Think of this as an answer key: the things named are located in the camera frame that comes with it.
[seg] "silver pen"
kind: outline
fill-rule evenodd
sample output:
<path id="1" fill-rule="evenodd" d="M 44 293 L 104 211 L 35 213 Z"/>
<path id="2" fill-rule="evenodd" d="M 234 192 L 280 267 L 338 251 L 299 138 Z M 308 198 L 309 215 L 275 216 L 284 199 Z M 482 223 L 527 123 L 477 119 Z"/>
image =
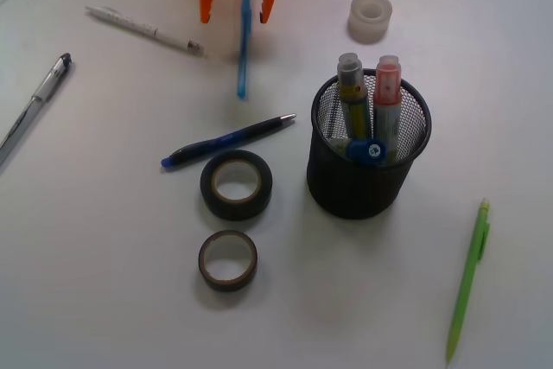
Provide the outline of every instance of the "silver pen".
<path id="1" fill-rule="evenodd" d="M 31 100 L 25 106 L 21 115 L 17 118 L 10 132 L 0 143 L 0 164 L 6 160 L 6 157 L 14 149 L 17 141 L 21 138 L 23 132 L 33 122 L 33 119 L 39 113 L 44 103 L 47 102 L 54 93 L 60 78 L 67 72 L 71 64 L 71 55 L 63 54 L 54 64 L 46 78 L 42 81 Z"/>

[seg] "blue pen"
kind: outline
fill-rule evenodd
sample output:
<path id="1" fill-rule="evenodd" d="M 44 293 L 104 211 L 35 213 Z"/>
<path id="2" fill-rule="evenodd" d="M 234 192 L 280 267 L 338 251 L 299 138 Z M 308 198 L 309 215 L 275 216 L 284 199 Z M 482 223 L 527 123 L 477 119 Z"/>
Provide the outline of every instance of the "blue pen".
<path id="1" fill-rule="evenodd" d="M 225 147 L 243 143 L 246 140 L 261 136 L 271 130 L 275 130 L 283 125 L 284 122 L 295 117 L 295 114 L 289 114 L 288 116 L 272 118 L 271 120 L 246 127 L 245 129 L 234 131 L 233 133 L 227 134 L 223 137 L 214 138 L 213 140 L 206 140 L 205 142 L 189 144 L 188 146 L 177 150 L 166 159 L 163 159 L 162 166 L 164 168 L 173 168 L 174 166 L 191 162 L 193 159 L 213 153 L 214 151 L 222 150 Z"/>
<path id="2" fill-rule="evenodd" d="M 242 0 L 242 33 L 238 62 L 238 97 L 245 99 L 247 90 L 248 45 L 251 33 L 251 0 Z"/>

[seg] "green mechanical pencil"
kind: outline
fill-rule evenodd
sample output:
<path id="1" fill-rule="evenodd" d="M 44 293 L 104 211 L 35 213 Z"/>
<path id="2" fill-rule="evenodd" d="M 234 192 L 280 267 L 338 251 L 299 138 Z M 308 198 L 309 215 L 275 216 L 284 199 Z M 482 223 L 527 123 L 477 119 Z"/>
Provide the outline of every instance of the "green mechanical pencil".
<path id="1" fill-rule="evenodd" d="M 453 358 L 455 348 L 461 337 L 463 319 L 467 311 L 468 297 L 470 295 L 471 285 L 473 285 L 476 264 L 482 259 L 484 248 L 486 247 L 487 234 L 490 230 L 490 224 L 487 223 L 487 214 L 489 210 L 490 202 L 486 199 L 482 200 L 482 203 L 480 203 L 480 210 L 478 211 L 478 217 L 476 218 L 476 225 L 474 226 L 473 238 L 470 242 L 470 249 L 468 250 L 467 262 L 465 263 L 459 294 L 457 295 L 457 303 L 455 304 L 451 328 L 449 328 L 448 347 L 446 350 L 447 364 L 449 364 Z"/>

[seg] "pencil cup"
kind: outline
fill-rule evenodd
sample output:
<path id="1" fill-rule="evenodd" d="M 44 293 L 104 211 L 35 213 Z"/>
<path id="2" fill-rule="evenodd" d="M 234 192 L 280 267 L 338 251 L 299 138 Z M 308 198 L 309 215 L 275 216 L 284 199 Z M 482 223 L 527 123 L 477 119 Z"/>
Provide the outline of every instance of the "pencil cup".
<path id="1" fill-rule="evenodd" d="M 365 84 L 373 124 L 372 95 L 376 72 L 365 69 Z M 408 82 L 401 81 L 402 108 L 399 123 L 397 159 L 378 166 L 361 166 L 338 153 L 330 138 L 346 138 L 338 77 L 319 90 L 311 109 L 311 150 L 308 185 L 313 198 L 333 215 L 346 219 L 371 218 L 384 211 L 396 199 L 413 161 L 430 139 L 432 122 L 423 97 Z"/>

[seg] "white pen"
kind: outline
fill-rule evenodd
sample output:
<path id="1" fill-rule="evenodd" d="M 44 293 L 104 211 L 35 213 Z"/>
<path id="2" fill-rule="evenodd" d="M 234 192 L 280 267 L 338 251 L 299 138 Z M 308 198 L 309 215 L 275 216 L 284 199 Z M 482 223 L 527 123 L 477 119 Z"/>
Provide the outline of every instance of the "white pen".
<path id="1" fill-rule="evenodd" d="M 194 41 L 180 41 L 173 38 L 172 36 L 165 35 L 156 27 L 145 25 L 142 23 L 136 23 L 130 18 L 122 16 L 116 10 L 109 8 L 91 8 L 89 6 L 86 6 L 86 10 L 88 10 L 88 12 L 92 16 L 97 17 L 98 19 L 101 19 L 103 21 L 113 23 L 114 25 L 117 25 L 121 28 L 126 28 L 132 30 L 133 32 L 137 32 L 138 34 L 156 39 L 161 43 L 169 45 L 173 48 L 181 49 L 185 52 L 188 52 L 189 54 L 204 56 L 204 48 L 199 43 L 196 43 Z"/>
<path id="2" fill-rule="evenodd" d="M 38 86 L 31 100 L 27 103 L 23 112 L 17 118 L 14 125 L 11 127 L 8 135 L 0 143 L 0 164 L 6 159 L 8 154 L 14 149 L 17 141 L 22 137 L 27 127 L 33 122 L 33 119 L 39 113 L 57 87 L 60 79 L 69 69 L 71 65 L 71 55 L 63 54 L 54 64 L 46 78 Z"/>

